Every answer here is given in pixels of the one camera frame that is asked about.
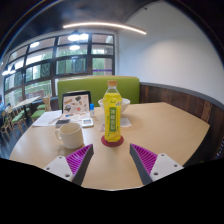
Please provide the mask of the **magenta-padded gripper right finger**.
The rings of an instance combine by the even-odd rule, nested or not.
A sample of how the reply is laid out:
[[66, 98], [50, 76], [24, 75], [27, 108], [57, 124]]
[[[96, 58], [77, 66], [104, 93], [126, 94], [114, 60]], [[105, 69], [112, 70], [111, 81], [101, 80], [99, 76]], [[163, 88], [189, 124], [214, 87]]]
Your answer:
[[182, 169], [182, 166], [167, 154], [155, 154], [135, 144], [130, 145], [130, 155], [144, 185], [148, 185]]

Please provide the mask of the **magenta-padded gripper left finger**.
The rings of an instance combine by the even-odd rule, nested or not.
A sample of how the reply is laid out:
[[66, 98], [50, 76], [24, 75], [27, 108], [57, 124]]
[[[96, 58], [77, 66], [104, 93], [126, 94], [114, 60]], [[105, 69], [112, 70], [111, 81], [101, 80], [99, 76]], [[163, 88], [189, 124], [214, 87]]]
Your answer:
[[89, 144], [68, 156], [56, 157], [44, 170], [81, 186], [93, 154], [93, 145]]

